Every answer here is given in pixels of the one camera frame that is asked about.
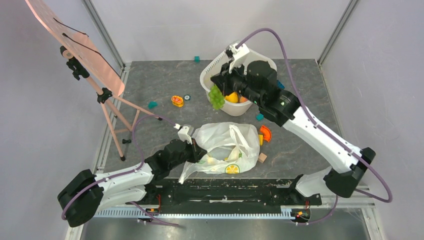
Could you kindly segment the white plastic bag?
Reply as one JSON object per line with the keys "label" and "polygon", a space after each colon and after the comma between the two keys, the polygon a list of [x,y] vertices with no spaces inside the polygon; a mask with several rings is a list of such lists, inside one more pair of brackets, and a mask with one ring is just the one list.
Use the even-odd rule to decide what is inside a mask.
{"label": "white plastic bag", "polygon": [[257,128],[235,122],[208,123],[194,130],[195,143],[206,150],[197,163],[186,162],[180,184],[193,173],[240,174],[256,166],[260,155]]}

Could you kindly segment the green fake grapes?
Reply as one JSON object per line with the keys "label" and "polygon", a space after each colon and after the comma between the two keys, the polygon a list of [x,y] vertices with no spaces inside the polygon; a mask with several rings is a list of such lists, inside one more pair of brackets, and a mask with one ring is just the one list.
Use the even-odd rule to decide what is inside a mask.
{"label": "green fake grapes", "polygon": [[209,101],[215,110],[219,110],[224,106],[225,97],[216,85],[213,85],[210,88],[210,92],[207,94],[207,96],[209,97]]}

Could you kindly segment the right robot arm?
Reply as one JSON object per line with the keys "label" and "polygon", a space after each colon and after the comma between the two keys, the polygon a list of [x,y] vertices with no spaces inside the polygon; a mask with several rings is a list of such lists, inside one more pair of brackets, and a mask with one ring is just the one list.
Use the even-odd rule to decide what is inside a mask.
{"label": "right robot arm", "polygon": [[319,121],[297,96],[278,87],[277,71],[267,61],[256,60],[230,70],[225,63],[210,80],[224,94],[237,93],[258,106],[269,121],[297,135],[323,156],[330,167],[299,175],[289,189],[289,199],[302,204],[315,194],[333,193],[350,198],[357,190],[376,153],[370,147],[349,144]]}

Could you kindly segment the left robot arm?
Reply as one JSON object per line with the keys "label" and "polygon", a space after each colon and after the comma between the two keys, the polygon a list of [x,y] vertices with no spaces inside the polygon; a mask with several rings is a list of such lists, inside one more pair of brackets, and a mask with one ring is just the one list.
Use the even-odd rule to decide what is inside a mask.
{"label": "left robot arm", "polygon": [[157,198],[154,181],[164,179],[181,164],[198,163],[207,153],[196,142],[173,139],[134,166],[101,174],[82,170],[57,196],[61,218],[74,228],[111,207],[139,201],[151,204]]}

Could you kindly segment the yellow fake mango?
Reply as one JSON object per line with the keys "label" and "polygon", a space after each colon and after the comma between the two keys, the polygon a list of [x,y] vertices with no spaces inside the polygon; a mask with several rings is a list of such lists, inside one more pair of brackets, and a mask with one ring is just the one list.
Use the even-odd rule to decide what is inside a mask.
{"label": "yellow fake mango", "polygon": [[233,104],[239,103],[239,95],[236,92],[230,93],[229,95],[225,96],[224,99],[229,103],[233,103]]}

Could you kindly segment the fake peach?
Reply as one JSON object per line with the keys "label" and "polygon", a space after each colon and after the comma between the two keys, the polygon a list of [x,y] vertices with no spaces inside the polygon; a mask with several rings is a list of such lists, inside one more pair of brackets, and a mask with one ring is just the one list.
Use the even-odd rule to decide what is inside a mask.
{"label": "fake peach", "polygon": [[240,98],[239,98],[239,103],[241,104],[241,103],[245,103],[245,102],[247,102],[248,101],[248,99],[246,98],[246,97],[243,97],[243,96],[241,96]]}

